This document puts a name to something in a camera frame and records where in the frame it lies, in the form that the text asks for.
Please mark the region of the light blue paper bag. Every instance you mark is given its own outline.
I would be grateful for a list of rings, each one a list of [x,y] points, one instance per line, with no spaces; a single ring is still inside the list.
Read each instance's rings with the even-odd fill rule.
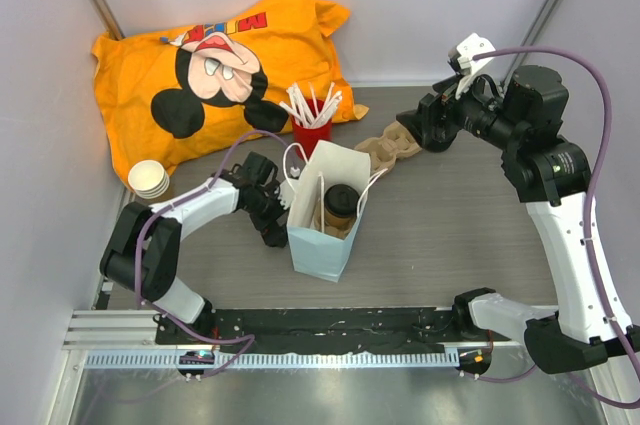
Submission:
[[[281,185],[293,268],[337,282],[349,260],[370,188],[386,170],[372,172],[369,154],[324,140],[303,160],[297,177],[283,169]]]

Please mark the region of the single straw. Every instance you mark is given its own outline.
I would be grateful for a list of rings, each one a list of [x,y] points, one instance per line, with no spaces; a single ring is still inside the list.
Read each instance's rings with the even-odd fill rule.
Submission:
[[[319,231],[325,234],[326,224],[325,224],[325,179],[322,172],[319,173],[319,205],[317,207],[318,210],[318,223],[319,223]]]

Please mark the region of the single black cup lid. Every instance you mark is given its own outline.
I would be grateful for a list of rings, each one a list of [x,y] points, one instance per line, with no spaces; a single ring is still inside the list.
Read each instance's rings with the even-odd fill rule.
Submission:
[[[353,187],[336,184],[325,192],[324,207],[335,217],[351,217],[356,213],[359,198],[359,193]]]

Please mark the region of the single paper coffee cup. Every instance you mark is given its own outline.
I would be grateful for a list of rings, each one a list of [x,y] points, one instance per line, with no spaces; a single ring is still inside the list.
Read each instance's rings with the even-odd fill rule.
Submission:
[[[332,229],[336,229],[340,232],[347,233],[355,223],[357,218],[356,213],[352,213],[350,215],[339,215],[334,214],[331,211],[325,212],[325,224],[327,227],[331,227]]]

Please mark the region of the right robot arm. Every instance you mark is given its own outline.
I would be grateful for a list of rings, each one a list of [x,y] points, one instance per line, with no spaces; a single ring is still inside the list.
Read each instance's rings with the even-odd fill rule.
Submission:
[[[547,374],[589,369],[639,349],[639,328],[621,306],[599,242],[584,233],[591,167],[559,130],[569,92],[554,70],[526,65],[505,95],[486,74],[456,92],[460,77],[435,85],[397,121],[430,152],[447,150],[467,131],[501,152],[501,168],[539,234],[558,301],[555,312],[504,298],[491,288],[455,297],[451,325],[465,340],[485,330],[524,345]]]

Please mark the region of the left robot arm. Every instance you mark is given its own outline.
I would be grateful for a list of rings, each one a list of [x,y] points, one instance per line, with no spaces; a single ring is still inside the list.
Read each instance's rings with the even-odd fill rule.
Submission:
[[[277,175],[273,161],[251,152],[243,163],[172,201],[126,205],[106,245],[100,272],[130,291],[139,284],[140,298],[178,319],[178,331],[187,341],[205,342],[215,326],[213,307],[177,277],[181,242],[209,222],[241,210],[266,246],[285,247],[286,206]]]

